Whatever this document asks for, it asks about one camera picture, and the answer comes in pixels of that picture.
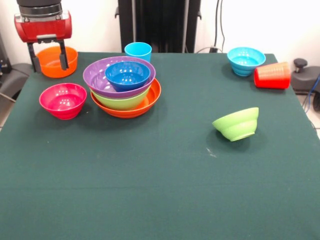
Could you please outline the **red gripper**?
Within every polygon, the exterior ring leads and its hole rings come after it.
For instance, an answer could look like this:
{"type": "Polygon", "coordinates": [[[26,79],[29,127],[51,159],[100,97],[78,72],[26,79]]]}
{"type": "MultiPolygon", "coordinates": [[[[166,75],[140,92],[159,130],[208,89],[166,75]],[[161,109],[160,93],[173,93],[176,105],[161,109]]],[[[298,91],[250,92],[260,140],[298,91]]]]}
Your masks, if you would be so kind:
{"type": "Polygon", "coordinates": [[[25,21],[25,17],[20,13],[14,15],[14,25],[20,39],[27,43],[31,64],[35,73],[41,73],[41,65],[39,58],[36,56],[33,43],[38,42],[41,38],[52,38],[53,35],[58,39],[60,47],[60,65],[65,71],[69,68],[65,42],[63,39],[69,39],[72,36],[72,18],[68,10],[63,10],[57,19],[57,16],[29,18],[25,21]]]}

